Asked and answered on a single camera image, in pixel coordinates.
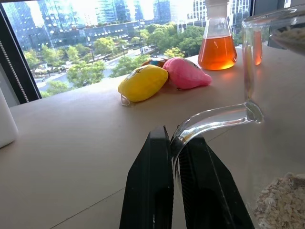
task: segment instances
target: erlenmeyer flask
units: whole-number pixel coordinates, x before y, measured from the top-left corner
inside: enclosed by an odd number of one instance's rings
[[[207,70],[232,67],[237,54],[227,20],[227,0],[206,0],[206,22],[198,63]]]

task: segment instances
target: window blind cord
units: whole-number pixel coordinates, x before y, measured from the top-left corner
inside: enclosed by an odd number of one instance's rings
[[[17,84],[18,84],[18,86],[19,86],[19,88],[20,88],[20,90],[21,90],[21,92],[22,92],[22,94],[23,94],[23,96],[24,96],[26,102],[28,103],[28,102],[29,102],[29,99],[28,99],[26,93],[24,92],[24,89],[23,89],[23,87],[22,87],[22,85],[21,85],[21,83],[20,83],[20,80],[19,80],[19,78],[18,78],[18,76],[17,76],[17,74],[16,74],[16,72],[15,72],[15,69],[14,69],[13,65],[12,65],[11,62],[10,62],[10,59],[9,59],[8,55],[6,54],[5,48],[3,47],[3,44],[2,44],[1,41],[0,41],[0,48],[1,48],[2,52],[3,52],[3,54],[4,54],[5,59],[6,59],[7,62],[9,63],[10,69],[11,69],[11,71],[12,71],[12,73],[13,73],[13,75],[14,75],[16,81],[17,81]]]

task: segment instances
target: curved glass tube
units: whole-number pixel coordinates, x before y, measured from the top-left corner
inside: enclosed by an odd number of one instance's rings
[[[250,122],[260,123],[262,120],[263,115],[261,110],[251,100],[243,104],[217,108],[193,115],[177,128],[171,140],[174,177],[180,181],[178,169],[179,154],[184,146],[197,135],[222,127]]]

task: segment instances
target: city view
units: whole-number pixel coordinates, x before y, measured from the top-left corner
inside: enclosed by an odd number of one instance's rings
[[[250,0],[230,0],[234,44]],[[190,57],[205,0],[38,0],[2,4],[35,83],[48,97],[129,74],[150,57]]]

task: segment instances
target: window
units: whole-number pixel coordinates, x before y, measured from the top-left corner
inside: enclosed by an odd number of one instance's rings
[[[0,19],[6,28],[5,38],[0,40],[12,60],[25,63],[11,61],[19,75],[27,76],[20,79],[27,100],[122,76],[149,56],[162,57],[170,53],[167,50],[173,47],[165,40],[177,33],[177,23],[185,27],[175,36],[175,39],[179,38],[176,42],[181,51],[179,55],[189,57],[199,52],[197,43],[193,42],[195,47],[190,47],[183,41],[184,38],[202,37],[207,19],[205,0],[188,1],[188,12],[172,7],[170,0],[92,2],[92,5],[74,0],[1,3],[1,11],[7,19]],[[251,1],[229,2],[229,23],[234,28],[234,39],[239,43],[241,22],[249,16]],[[183,2],[177,7],[185,9],[185,5]],[[180,12],[179,21],[175,18],[177,12]],[[198,27],[196,32],[190,32],[192,26]],[[14,89],[20,90],[20,87],[16,85]],[[25,102],[22,91],[19,94],[20,102]]]

